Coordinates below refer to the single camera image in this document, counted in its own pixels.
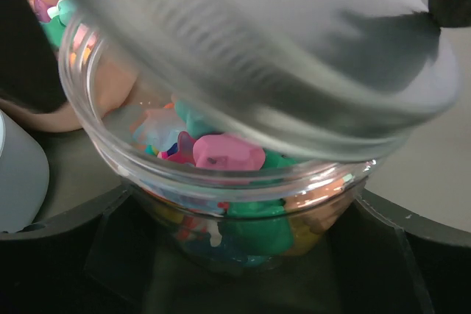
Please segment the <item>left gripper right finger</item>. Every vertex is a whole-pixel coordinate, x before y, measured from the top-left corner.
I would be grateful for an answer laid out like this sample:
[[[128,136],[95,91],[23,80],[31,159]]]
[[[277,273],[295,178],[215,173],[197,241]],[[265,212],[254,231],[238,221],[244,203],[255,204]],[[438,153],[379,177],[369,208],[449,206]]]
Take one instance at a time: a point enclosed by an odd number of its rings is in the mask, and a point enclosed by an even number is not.
[[[328,232],[344,313],[469,313],[470,234],[365,190]]]

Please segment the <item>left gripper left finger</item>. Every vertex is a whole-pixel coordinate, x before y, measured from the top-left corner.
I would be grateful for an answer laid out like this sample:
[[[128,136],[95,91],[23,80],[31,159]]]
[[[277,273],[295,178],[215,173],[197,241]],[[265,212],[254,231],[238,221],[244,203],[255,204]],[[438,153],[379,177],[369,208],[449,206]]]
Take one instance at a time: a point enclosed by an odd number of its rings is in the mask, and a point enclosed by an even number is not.
[[[115,188],[59,215],[1,233],[2,313],[139,313],[154,223]]]

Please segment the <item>clear plastic jar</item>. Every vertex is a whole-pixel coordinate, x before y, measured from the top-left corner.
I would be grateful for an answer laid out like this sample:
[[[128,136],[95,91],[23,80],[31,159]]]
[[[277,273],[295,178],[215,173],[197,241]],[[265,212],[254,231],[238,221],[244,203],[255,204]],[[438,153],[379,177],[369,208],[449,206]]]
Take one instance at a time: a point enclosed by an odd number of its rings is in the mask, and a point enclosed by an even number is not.
[[[303,260],[377,161],[302,161],[210,126],[144,79],[82,14],[59,49],[71,106],[102,159],[193,261],[239,276]]]

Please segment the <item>clear round jar lid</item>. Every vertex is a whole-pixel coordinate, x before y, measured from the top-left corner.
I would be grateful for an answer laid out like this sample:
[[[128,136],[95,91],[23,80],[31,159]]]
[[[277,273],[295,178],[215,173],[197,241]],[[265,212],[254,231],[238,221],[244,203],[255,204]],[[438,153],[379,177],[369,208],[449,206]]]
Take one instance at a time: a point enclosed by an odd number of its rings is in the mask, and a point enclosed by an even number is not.
[[[421,0],[75,1],[149,82],[298,157],[386,156],[460,88]]]

